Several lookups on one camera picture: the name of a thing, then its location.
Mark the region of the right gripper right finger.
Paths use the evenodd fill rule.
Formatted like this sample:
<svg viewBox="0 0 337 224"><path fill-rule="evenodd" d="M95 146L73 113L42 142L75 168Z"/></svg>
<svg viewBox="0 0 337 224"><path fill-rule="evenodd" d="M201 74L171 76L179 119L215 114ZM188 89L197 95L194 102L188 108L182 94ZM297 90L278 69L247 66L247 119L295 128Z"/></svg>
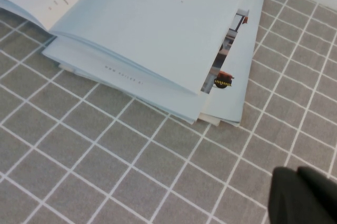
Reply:
<svg viewBox="0 0 337 224"><path fill-rule="evenodd" d="M336 183L311 167L299 167L298 175L307 184L333 223L336 223Z"/></svg>

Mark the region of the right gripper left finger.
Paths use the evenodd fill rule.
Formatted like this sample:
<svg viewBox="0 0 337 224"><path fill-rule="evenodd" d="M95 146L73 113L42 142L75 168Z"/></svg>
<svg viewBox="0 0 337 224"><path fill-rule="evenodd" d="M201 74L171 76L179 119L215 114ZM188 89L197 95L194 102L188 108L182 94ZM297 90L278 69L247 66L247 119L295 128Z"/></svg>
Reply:
<svg viewBox="0 0 337 224"><path fill-rule="evenodd" d="M324 209L307 184L286 167L273 170L268 201L270 223L321 223Z"/></svg>

